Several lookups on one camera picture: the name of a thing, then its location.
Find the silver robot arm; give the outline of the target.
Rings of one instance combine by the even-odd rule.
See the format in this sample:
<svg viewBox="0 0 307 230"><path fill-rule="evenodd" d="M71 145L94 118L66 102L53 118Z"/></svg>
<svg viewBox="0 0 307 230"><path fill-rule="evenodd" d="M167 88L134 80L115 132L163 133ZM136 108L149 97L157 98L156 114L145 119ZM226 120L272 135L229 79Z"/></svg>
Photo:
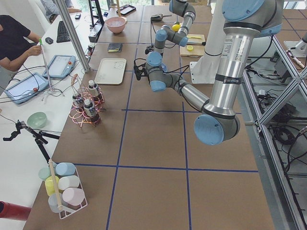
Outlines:
<svg viewBox="0 0 307 230"><path fill-rule="evenodd" d="M166 40L181 47L187 45L187 35L189 34L190 26L196 18L194 7L186 0L171 0L169 3L169 11L181 16L183 22L175 25L175 28L163 25L159 30L157 30L153 50L161 55L163 55Z"/></svg>
<svg viewBox="0 0 307 230"><path fill-rule="evenodd" d="M163 52L166 41L179 46L188 42L190 26L196 18L192 5L185 0L170 1L169 10L183 18L180 29L175 32L169 26L162 26L155 35L153 51L146 62L134 66L137 79L147 77L154 92L172 88L191 107L200 112L194 122L197 138L207 145L218 145L233 138L240 130L233 105L252 45L258 37L277 34L282 27L283 1L281 0L225 0L215 12L224 17L225 38L220 45L213 91L206 96L183 77L163 70Z"/></svg>

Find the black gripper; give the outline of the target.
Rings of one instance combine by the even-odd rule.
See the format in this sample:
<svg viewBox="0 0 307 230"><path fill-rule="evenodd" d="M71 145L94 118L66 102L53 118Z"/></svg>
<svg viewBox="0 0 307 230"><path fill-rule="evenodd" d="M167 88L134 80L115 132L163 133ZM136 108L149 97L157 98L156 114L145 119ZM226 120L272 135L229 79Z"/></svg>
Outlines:
<svg viewBox="0 0 307 230"><path fill-rule="evenodd" d="M134 69L134 74L135 74L135 76L136 76L136 79L138 80L138 81L140 81L141 80L141 77L149 77L149 75L148 75L148 73L147 73L147 71L146 71L146 62L144 62L143 64L140 64L140 65L137 65L136 64L136 61L137 60L145 60L146 61L146 59L143 59L143 58L136 58L136 59L134 59L134 61L133 61L133 64L134 64L134 66L133 66L133 69Z"/></svg>

